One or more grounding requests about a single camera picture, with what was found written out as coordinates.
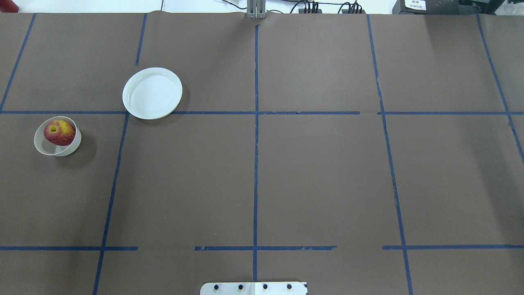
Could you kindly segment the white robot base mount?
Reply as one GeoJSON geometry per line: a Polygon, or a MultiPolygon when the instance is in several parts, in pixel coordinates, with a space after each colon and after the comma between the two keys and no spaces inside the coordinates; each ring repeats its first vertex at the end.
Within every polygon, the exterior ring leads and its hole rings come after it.
{"type": "Polygon", "coordinates": [[[200,289],[201,295],[307,295],[307,283],[299,281],[275,282],[208,282],[200,289]]]}

